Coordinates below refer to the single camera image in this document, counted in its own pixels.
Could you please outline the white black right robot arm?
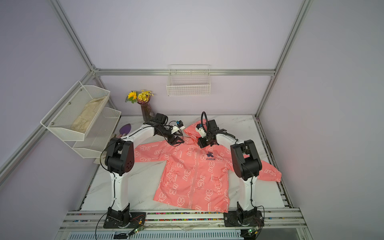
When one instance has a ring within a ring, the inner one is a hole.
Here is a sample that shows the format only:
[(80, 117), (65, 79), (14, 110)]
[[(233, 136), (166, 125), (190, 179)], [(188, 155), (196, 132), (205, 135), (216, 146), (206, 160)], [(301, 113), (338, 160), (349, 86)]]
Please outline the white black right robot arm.
[(263, 167), (255, 143), (252, 140), (241, 141), (227, 130), (220, 129), (215, 120), (208, 120), (206, 112), (201, 114), (197, 132), (200, 134), (198, 146), (201, 149), (218, 145), (224, 146), (231, 152), (235, 174), (243, 180), (245, 188), (250, 189), (249, 200), (253, 208), (246, 210), (240, 203), (237, 203), (238, 223), (245, 226), (256, 222), (262, 227), (264, 223), (262, 212), (253, 204), (254, 180), (259, 176)]

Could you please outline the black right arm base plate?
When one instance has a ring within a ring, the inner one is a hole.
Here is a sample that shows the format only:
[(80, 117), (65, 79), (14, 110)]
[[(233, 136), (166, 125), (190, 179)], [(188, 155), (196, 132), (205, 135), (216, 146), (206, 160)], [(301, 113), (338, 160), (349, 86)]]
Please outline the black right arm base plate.
[(226, 227), (263, 227), (264, 220), (262, 212), (256, 211), (229, 211), (224, 213)]

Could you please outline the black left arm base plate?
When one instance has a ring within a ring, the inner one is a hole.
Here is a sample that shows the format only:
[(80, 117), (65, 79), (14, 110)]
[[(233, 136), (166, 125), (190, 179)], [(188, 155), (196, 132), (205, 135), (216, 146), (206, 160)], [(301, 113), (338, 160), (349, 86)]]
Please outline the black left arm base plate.
[(113, 218), (110, 214), (107, 214), (104, 222), (104, 229), (136, 229), (145, 223), (145, 212), (130, 212), (123, 216), (123, 220), (120, 221)]

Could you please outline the pink printed hooded jacket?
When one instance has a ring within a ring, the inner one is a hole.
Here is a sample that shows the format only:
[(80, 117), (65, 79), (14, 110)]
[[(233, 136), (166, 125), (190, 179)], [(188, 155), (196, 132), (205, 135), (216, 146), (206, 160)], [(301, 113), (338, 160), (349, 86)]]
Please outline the pink printed hooded jacket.
[(170, 206), (226, 213), (230, 208), (229, 172), (234, 171), (231, 151), (224, 146), (201, 149), (197, 126), (188, 126), (185, 142), (172, 147), (167, 141), (148, 143), (135, 149), (137, 163), (166, 163), (152, 199)]

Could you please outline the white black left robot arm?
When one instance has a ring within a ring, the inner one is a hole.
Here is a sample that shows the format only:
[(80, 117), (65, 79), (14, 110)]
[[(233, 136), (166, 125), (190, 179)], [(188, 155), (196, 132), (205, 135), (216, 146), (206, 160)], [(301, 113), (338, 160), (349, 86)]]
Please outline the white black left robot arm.
[(128, 193), (128, 172), (135, 164), (135, 148), (153, 136), (159, 135), (172, 147), (184, 143), (184, 123), (179, 120), (168, 125), (168, 117), (156, 114), (153, 120), (143, 123), (133, 133), (120, 138), (112, 138), (102, 154), (106, 154), (101, 164), (110, 173), (112, 181), (111, 206), (108, 207), (104, 228), (126, 228), (133, 222), (130, 213)]

